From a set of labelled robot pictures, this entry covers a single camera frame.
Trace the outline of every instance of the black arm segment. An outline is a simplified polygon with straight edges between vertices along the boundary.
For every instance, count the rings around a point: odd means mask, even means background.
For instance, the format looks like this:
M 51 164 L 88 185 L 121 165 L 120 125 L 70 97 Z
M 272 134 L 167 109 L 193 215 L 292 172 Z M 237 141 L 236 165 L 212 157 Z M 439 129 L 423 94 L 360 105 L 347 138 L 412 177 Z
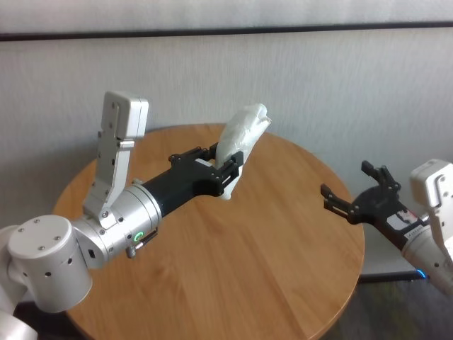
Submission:
M 243 153 L 233 154 L 221 168 L 216 169 L 205 162 L 215 158 L 216 149 L 217 143 L 209 149 L 196 147 L 183 154 L 173 154 L 168 158 L 171 168 L 143 184 L 159 204 L 162 217 L 195 196 L 220 196 L 224 188 L 239 176 Z
M 352 225 L 369 223 L 375 226 L 395 247 L 402 250 L 408 240 L 405 235 L 424 225 L 423 221 L 399 201 L 401 185 L 385 166 L 374 168 L 368 161 L 363 161 L 362 171 L 374 178 L 378 185 L 363 191 L 353 202 L 348 203 L 323 184 L 321 195 L 324 197 L 325 209 L 344 217 Z

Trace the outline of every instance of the wooden tabletop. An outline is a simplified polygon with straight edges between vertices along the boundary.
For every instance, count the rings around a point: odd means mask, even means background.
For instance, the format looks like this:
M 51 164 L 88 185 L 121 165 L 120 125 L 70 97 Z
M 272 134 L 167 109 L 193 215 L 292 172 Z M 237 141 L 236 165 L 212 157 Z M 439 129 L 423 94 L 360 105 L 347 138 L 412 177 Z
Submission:
M 218 141 L 222 125 L 148 134 L 133 151 L 130 178 L 169 168 L 168 156 Z M 93 181 L 89 164 L 54 214 L 75 219 Z M 198 197 L 164 218 L 133 260 L 92 271 L 88 297 L 69 311 L 94 339 L 317 339 L 354 290 L 364 254 L 361 225 L 323 209 L 338 177 L 301 147 L 264 134 L 230 201 Z

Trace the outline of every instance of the white wall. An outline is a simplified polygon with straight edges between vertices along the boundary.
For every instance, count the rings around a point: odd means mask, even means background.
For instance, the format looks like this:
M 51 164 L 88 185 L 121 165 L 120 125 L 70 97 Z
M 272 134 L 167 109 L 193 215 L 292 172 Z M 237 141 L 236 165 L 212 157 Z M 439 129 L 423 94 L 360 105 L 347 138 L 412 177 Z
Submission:
M 351 192 L 386 164 L 453 157 L 452 28 L 0 43 L 0 216 L 48 213 L 95 155 L 103 93 L 151 101 L 148 128 L 224 122 L 263 102 L 271 132 L 331 166 Z M 365 272 L 407 265 L 367 229 Z
M 449 0 L 0 0 L 0 33 L 294 27 L 453 19 Z

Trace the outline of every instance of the white plastic bag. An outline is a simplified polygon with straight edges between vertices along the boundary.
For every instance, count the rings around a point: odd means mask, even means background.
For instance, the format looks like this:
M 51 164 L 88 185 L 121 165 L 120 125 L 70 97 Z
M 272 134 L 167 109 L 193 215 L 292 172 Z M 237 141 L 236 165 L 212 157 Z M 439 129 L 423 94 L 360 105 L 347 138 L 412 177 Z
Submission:
M 216 168 L 220 168 L 231 155 L 238 151 L 243 152 L 243 163 L 246 163 L 253 146 L 271 122 L 267 113 L 268 109 L 263 104 L 245 106 L 226 124 L 217 145 Z M 231 192 L 241 178 L 242 168 L 243 166 L 239 168 L 239 176 L 224 189 L 221 199 L 231 198 Z

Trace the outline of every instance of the robotic arm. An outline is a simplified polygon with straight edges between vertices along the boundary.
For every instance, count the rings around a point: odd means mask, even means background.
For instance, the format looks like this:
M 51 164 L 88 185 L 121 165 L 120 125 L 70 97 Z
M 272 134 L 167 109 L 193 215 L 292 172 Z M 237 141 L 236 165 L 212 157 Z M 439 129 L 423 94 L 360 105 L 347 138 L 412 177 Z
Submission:
M 0 338 L 37 338 L 12 316 L 27 290 L 45 312 L 72 308 L 91 289 L 90 268 L 102 268 L 124 250 L 133 258 L 158 234 L 163 217 L 195 196 L 221 196 L 235 185 L 243 152 L 225 151 L 225 161 L 215 167 L 208 162 L 216 157 L 214 144 L 171 155 L 169 170 L 125 188 L 130 152 L 144 136 L 148 107 L 146 100 L 128 93 L 106 93 L 96 177 L 82 217 L 68 221 L 45 215 L 0 230 Z M 269 123 L 261 125 L 250 146 Z
M 400 202 L 398 192 L 401 185 L 395 182 L 389 170 L 385 166 L 374 168 L 368 161 L 362 162 L 362 171 L 374 178 L 378 185 L 348 203 L 323 184 L 324 207 L 353 225 L 364 222 L 376 227 L 410 264 L 430 276 L 434 286 L 445 294 L 453 294 L 453 263 L 448 252 L 453 233 L 446 229 L 442 218 L 443 213 L 447 213 L 443 212 L 448 207 L 445 201 L 447 196 L 451 200 L 451 194 L 448 195 L 447 186 L 439 191 L 439 186 L 435 185 L 445 182 L 446 171 L 450 169 L 446 162 L 433 160 L 413 171 L 411 176 L 415 198 L 431 207 L 431 225 Z

